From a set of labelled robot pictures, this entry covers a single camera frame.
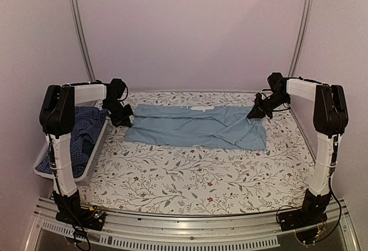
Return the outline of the right aluminium frame post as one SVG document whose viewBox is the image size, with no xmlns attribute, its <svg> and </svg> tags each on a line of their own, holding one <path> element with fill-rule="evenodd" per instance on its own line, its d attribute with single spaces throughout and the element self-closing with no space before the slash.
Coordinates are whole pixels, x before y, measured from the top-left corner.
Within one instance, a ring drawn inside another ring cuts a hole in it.
<svg viewBox="0 0 368 251">
<path fill-rule="evenodd" d="M 308 28 L 308 22 L 312 10 L 313 0 L 304 0 L 301 14 L 301 21 L 299 30 L 297 33 L 297 39 L 294 46 L 294 51 L 292 54 L 292 59 L 290 62 L 290 67 L 288 71 L 288 77 L 293 77 L 296 74 L 298 62 L 302 53 L 302 48 L 304 44 L 305 35 Z"/>
</svg>

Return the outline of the light blue t-shirt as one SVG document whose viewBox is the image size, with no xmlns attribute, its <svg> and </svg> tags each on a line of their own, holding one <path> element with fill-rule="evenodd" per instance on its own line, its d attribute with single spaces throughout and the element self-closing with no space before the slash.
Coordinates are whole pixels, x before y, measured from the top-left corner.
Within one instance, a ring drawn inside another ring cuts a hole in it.
<svg viewBox="0 0 368 251">
<path fill-rule="evenodd" d="M 177 147 L 262 151 L 266 130 L 259 119 L 249 119 L 250 107 L 158 106 L 139 104 L 127 142 Z"/>
</svg>

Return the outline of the left aluminium frame post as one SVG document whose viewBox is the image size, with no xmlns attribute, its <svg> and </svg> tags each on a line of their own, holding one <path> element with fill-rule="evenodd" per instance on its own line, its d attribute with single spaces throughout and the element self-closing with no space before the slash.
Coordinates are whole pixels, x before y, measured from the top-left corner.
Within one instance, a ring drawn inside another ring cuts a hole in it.
<svg viewBox="0 0 368 251">
<path fill-rule="evenodd" d="M 86 69 L 87 77 L 89 81 L 95 81 L 95 73 L 93 70 L 93 66 L 91 63 L 90 55 L 89 55 L 89 50 L 87 47 L 87 41 L 86 41 L 84 29 L 83 29 L 78 0 L 69 0 L 69 2 L 70 2 L 72 19 L 73 19 L 74 27 L 76 31 L 76 36 L 78 39 L 78 44 L 80 47 L 80 52 L 81 52 L 83 63 Z"/>
</svg>

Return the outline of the front aluminium rail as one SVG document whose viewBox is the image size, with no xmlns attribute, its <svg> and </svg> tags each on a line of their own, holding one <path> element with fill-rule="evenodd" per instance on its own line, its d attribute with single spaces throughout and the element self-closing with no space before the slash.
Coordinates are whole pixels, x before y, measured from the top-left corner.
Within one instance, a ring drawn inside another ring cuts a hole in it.
<svg viewBox="0 0 368 251">
<path fill-rule="evenodd" d="M 321 242 L 301 243 L 312 227 L 283 231 L 279 212 L 173 216 L 108 210 L 100 231 L 80 240 L 91 250 L 360 250 L 344 201 L 332 202 L 319 224 Z"/>
</svg>

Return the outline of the aluminium frame post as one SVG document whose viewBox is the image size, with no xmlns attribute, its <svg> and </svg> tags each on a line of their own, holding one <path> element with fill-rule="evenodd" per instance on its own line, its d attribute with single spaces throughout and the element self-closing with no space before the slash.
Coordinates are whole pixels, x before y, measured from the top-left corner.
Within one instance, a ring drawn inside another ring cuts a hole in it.
<svg viewBox="0 0 368 251">
<path fill-rule="evenodd" d="M 290 62 L 290 67 L 288 71 L 288 77 L 293 77 L 296 74 L 298 62 L 302 53 L 302 48 L 304 44 L 305 35 L 308 28 L 308 22 L 312 10 L 313 0 L 304 0 L 301 14 L 301 21 L 299 30 L 297 33 L 297 39 L 294 46 L 294 51 L 292 54 L 292 59 Z"/>
<path fill-rule="evenodd" d="M 78 39 L 78 44 L 80 47 L 80 52 L 81 52 L 83 63 L 86 69 L 87 77 L 89 81 L 95 81 L 95 73 L 93 70 L 93 66 L 91 63 L 90 55 L 89 55 L 89 50 L 87 47 L 87 41 L 86 41 L 84 29 L 83 29 L 78 0 L 69 0 L 69 2 L 70 2 L 72 19 L 73 19 L 74 27 L 76 31 L 76 36 Z"/>
</svg>

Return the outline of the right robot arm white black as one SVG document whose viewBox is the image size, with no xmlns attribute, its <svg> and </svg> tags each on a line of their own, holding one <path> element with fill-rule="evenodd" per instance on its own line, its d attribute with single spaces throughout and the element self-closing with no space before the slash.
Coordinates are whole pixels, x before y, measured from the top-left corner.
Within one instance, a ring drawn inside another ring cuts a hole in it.
<svg viewBox="0 0 368 251">
<path fill-rule="evenodd" d="M 309 183 L 297 220 L 309 226 L 323 213 L 332 196 L 332 176 L 337 164 L 338 148 L 348 124 L 348 110 L 343 87 L 310 79 L 283 77 L 272 73 L 267 78 L 271 95 L 255 96 L 249 119 L 272 118 L 275 109 L 299 97 L 314 104 L 313 125 L 317 132 L 315 171 Z"/>
</svg>

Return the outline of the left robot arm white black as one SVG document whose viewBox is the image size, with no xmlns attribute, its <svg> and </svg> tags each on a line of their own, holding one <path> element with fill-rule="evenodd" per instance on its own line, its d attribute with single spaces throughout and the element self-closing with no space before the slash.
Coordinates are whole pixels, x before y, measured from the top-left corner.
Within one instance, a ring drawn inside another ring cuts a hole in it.
<svg viewBox="0 0 368 251">
<path fill-rule="evenodd" d="M 132 108 L 122 103 L 127 95 L 127 85 L 119 78 L 47 89 L 39 122 L 48 151 L 39 171 L 52 175 L 58 210 L 74 225 L 81 224 L 87 212 L 81 207 L 76 179 L 90 169 L 108 120 L 116 127 L 131 126 Z"/>
</svg>

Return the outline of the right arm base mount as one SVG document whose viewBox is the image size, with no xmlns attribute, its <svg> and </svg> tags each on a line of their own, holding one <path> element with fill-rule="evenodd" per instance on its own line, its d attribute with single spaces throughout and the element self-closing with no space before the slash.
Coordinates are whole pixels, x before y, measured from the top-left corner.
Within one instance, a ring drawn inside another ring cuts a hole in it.
<svg viewBox="0 0 368 251">
<path fill-rule="evenodd" d="M 313 208 L 295 208 L 290 211 L 276 212 L 276 221 L 281 227 L 281 231 L 290 231 L 308 226 L 313 226 L 327 221 L 327 214 Z"/>
</svg>

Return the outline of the dark blue checkered shirt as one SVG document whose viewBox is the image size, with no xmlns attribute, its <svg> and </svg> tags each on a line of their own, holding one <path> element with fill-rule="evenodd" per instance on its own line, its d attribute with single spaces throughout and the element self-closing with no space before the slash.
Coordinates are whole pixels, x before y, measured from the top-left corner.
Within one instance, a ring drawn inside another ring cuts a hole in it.
<svg viewBox="0 0 368 251">
<path fill-rule="evenodd" d="M 79 178 L 104 126 L 108 111 L 97 107 L 75 107 L 75 125 L 71 132 L 70 157 L 74 178 Z"/>
</svg>

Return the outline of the white plastic laundry basket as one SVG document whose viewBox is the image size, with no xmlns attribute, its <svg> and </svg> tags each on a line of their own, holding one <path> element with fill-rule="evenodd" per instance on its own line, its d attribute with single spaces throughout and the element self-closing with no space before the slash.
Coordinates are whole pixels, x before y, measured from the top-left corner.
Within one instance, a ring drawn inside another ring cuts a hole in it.
<svg viewBox="0 0 368 251">
<path fill-rule="evenodd" d="M 96 169 L 98 157 L 102 151 L 103 143 L 106 139 L 106 128 L 108 126 L 108 118 L 106 117 L 105 123 L 102 127 L 101 133 L 98 137 L 97 143 L 94 146 L 94 149 L 92 151 L 92 154 L 90 156 L 89 162 L 87 163 L 87 166 L 85 168 L 85 171 L 79 178 L 75 178 L 74 181 L 76 185 L 84 186 L 88 185 L 88 183 L 91 180 L 92 174 Z"/>
</svg>

